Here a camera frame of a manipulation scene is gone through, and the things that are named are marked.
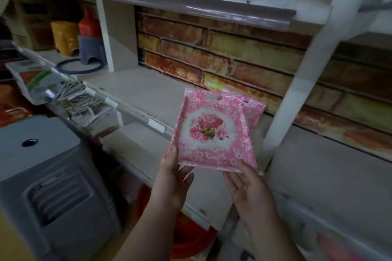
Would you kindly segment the person's right hand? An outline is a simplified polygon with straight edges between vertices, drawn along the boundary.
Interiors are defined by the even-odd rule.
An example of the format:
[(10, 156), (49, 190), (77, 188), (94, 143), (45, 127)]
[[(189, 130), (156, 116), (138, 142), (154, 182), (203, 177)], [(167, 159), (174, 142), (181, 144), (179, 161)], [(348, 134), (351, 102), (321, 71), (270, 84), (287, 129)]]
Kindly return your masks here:
[(223, 172), (223, 177), (240, 218), (252, 210), (276, 209), (272, 192), (261, 177), (246, 178), (242, 172), (227, 171)]

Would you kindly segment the person's left hand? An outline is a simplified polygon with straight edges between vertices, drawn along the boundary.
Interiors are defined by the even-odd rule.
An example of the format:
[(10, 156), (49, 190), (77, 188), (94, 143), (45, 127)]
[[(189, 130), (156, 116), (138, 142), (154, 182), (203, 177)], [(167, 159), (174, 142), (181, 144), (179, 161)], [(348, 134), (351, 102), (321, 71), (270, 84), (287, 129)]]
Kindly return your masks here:
[(158, 199), (160, 206), (180, 212), (194, 180), (194, 166), (184, 166), (178, 163), (177, 168), (168, 168), (167, 153), (161, 161), (154, 182), (153, 196)]

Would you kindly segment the pink floral plastic bag pack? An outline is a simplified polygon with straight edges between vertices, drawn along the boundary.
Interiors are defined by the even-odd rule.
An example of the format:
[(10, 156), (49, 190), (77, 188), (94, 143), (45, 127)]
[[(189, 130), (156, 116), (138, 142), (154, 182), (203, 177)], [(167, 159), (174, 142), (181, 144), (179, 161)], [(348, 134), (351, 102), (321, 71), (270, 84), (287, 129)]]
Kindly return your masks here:
[(266, 104), (230, 90), (188, 88), (170, 145), (177, 144), (180, 165), (240, 173), (243, 160), (258, 170), (251, 133)]

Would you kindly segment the person's right forearm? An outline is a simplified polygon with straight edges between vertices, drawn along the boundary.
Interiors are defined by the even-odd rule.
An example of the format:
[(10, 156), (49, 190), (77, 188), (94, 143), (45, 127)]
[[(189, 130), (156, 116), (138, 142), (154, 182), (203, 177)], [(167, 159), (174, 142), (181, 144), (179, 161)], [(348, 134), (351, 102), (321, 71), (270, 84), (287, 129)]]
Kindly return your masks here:
[(255, 261), (306, 261), (287, 234), (277, 210), (252, 210), (241, 216)]

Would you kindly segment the person's left forearm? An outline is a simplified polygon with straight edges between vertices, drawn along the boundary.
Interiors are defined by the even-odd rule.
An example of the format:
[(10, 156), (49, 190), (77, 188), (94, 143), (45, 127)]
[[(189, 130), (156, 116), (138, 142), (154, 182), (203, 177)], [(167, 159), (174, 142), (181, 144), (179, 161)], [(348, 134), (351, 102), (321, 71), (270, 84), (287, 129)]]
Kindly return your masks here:
[(113, 261), (170, 261), (180, 205), (150, 199)]

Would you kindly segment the white price label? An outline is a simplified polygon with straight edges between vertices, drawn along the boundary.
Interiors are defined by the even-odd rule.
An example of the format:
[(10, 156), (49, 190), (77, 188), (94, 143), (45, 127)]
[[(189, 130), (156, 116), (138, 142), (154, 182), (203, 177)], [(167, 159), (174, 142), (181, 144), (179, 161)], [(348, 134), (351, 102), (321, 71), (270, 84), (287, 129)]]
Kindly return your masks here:
[(159, 122), (157, 122), (156, 120), (150, 118), (148, 121), (148, 125), (150, 127), (152, 127), (154, 130), (157, 130), (158, 132), (164, 133), (166, 130), (166, 127), (162, 124), (160, 124)]

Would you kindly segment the white metal shelf unit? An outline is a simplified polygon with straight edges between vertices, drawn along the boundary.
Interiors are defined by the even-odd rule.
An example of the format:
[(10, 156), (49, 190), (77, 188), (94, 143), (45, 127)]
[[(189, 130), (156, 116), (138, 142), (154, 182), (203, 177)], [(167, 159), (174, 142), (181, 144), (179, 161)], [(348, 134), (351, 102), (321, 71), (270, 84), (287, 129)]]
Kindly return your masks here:
[(104, 138), (152, 183), (172, 137), (204, 160), (234, 133), (228, 100), (266, 105), (253, 131), (281, 214), (365, 260), (392, 261), (392, 0), (95, 0), (103, 71), (74, 76), (138, 121)]

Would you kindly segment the red plastic basin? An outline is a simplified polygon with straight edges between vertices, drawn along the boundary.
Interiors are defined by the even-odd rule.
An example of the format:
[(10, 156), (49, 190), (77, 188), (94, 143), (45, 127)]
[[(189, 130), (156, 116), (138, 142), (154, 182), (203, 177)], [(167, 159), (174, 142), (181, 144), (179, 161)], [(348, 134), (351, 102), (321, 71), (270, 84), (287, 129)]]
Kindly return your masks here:
[[(134, 219), (139, 221), (150, 199), (151, 189), (143, 184), (135, 200)], [(184, 213), (179, 213), (174, 230), (172, 259), (186, 259), (201, 253), (216, 238), (213, 227), (203, 229)]]

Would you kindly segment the pile of metal clips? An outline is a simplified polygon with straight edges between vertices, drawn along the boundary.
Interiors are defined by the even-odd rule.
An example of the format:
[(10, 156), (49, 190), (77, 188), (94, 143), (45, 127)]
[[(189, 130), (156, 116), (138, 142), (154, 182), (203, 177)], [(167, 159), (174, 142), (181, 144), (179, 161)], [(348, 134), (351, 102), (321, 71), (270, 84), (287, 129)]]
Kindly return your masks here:
[(105, 105), (86, 91), (80, 82), (61, 82), (62, 86), (52, 97), (51, 104), (60, 110), (67, 120), (97, 116)]

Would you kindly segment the clear plastic display bin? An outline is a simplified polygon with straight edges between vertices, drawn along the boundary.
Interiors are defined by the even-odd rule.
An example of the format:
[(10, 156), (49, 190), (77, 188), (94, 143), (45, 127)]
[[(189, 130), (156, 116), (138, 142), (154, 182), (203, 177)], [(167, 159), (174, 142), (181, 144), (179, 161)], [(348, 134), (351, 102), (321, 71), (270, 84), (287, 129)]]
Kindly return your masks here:
[(45, 105), (88, 136), (103, 137), (119, 128), (114, 108), (87, 92), (78, 81), (67, 80), (55, 69), (32, 60), (5, 63), (22, 95), (32, 105)]

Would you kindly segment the small grey plastic stool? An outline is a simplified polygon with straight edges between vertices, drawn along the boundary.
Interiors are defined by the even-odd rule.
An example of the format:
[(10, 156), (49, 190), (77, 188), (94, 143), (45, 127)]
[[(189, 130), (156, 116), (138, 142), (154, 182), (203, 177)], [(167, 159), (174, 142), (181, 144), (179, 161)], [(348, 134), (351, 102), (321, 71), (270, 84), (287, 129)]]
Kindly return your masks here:
[(107, 65), (104, 41), (101, 37), (78, 36), (79, 57), (82, 65), (100, 63)]

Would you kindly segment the red plastic stool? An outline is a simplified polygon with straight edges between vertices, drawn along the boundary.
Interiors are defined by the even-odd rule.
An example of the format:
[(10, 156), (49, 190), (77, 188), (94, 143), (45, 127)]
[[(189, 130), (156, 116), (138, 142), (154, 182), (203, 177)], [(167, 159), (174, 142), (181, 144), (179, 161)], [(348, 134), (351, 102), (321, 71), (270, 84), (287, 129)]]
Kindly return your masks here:
[(78, 24), (80, 35), (89, 38), (102, 38), (100, 21), (89, 14), (87, 9), (84, 9), (84, 16)]

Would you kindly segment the yellow plastic stool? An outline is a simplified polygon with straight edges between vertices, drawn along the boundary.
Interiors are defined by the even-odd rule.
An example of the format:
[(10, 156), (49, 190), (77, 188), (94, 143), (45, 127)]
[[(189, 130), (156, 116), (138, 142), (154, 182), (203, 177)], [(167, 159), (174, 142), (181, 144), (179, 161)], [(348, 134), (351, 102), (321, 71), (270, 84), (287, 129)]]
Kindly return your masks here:
[(80, 29), (78, 23), (68, 21), (53, 21), (51, 29), (56, 50), (64, 56), (79, 54), (78, 36)]

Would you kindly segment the cardboard box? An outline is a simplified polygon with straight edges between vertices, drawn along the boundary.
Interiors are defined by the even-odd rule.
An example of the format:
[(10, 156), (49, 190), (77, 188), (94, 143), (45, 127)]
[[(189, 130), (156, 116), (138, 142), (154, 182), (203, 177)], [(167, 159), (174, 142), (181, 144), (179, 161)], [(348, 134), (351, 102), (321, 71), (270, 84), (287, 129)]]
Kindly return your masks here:
[(45, 2), (9, 0), (2, 17), (17, 46), (32, 51), (55, 49), (51, 11)]

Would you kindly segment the white shelf upright post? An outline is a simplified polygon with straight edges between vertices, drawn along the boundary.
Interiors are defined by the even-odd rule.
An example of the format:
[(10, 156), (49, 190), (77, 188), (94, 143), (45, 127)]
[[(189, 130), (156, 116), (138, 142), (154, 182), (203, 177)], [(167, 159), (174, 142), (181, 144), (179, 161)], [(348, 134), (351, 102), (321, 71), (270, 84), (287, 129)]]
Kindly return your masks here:
[(360, 13), (364, 1), (331, 1), (326, 24), (307, 48), (263, 140), (258, 156), (261, 164), (273, 158), (339, 43), (368, 31), (375, 16)]

